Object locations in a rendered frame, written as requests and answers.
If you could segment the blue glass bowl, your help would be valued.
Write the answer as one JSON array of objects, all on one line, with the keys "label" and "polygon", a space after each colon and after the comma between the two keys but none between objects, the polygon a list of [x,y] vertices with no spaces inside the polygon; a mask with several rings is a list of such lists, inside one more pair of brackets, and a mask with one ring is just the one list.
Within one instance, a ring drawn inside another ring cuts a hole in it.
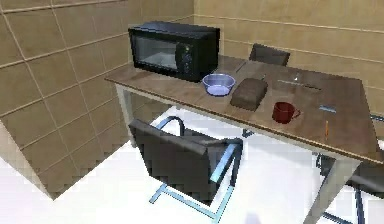
[{"label": "blue glass bowl", "polygon": [[213,73],[206,75],[202,79],[202,83],[209,95],[223,97],[231,92],[236,80],[228,74]]}]

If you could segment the brown bread loaf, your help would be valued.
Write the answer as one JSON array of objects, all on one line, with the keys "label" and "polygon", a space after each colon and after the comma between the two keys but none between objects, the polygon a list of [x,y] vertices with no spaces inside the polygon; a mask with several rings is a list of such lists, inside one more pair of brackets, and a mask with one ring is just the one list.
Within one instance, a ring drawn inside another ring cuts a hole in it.
[{"label": "brown bread loaf", "polygon": [[266,95],[268,84],[255,78],[244,79],[234,90],[230,104],[249,111],[256,111]]}]

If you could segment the black microwave oven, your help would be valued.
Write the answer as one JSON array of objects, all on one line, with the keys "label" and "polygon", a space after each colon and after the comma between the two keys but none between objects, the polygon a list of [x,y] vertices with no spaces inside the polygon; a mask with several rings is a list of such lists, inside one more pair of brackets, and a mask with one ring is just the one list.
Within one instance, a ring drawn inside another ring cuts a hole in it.
[{"label": "black microwave oven", "polygon": [[128,33],[135,68],[200,82],[218,66],[219,28],[151,21]]}]

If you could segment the red mug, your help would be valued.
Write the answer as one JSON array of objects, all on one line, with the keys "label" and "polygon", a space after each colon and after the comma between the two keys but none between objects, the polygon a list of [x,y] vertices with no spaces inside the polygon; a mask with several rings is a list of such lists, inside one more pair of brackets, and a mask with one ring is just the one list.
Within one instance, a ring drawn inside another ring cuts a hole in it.
[{"label": "red mug", "polygon": [[288,124],[292,119],[301,115],[301,111],[288,102],[276,102],[272,119],[280,124]]}]

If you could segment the brown wooden table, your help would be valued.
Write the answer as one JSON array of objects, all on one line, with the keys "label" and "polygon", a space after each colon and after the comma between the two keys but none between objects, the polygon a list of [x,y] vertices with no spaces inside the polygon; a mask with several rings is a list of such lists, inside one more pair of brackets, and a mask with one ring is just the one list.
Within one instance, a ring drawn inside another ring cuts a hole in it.
[{"label": "brown wooden table", "polygon": [[[244,61],[223,56],[219,59],[218,71],[232,75],[238,83],[246,78],[266,80],[266,96],[254,112],[232,106],[229,96],[208,95],[201,83],[143,71],[131,64],[112,71],[106,79],[116,85],[126,122],[134,118],[130,97],[135,93],[333,157],[335,163],[303,221],[303,224],[316,224],[362,162],[384,164],[362,81],[255,61],[247,61],[235,73]],[[297,73],[300,74],[298,83],[322,90],[277,81],[295,82]],[[288,124],[277,123],[272,119],[276,102],[291,103],[301,115]],[[320,105],[332,107],[336,113],[320,110]],[[328,138],[325,137],[326,120],[329,121]]]}]

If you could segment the black metal-frame chair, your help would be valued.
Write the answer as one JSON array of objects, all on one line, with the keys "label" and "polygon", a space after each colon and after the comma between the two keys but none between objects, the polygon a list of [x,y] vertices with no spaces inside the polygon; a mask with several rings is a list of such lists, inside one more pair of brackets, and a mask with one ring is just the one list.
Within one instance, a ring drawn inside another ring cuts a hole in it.
[{"label": "black metal-frame chair", "polygon": [[[384,117],[382,116],[370,115],[370,117],[372,120],[384,123]],[[322,154],[317,155],[316,167],[320,169],[321,176],[326,177],[328,175],[334,161],[334,158]],[[357,224],[365,224],[362,192],[384,198],[384,165],[361,163],[352,177],[346,182],[346,185],[354,189]],[[353,224],[328,212],[324,212],[322,217],[337,224]]]},{"label": "black metal-frame chair", "polygon": [[168,195],[218,224],[236,185],[243,140],[215,139],[177,116],[156,126],[134,119],[129,130],[149,176],[162,182],[150,202]]},{"label": "black metal-frame chair", "polygon": [[290,57],[289,52],[278,50],[262,44],[255,43],[249,56],[251,61],[286,66]]}]

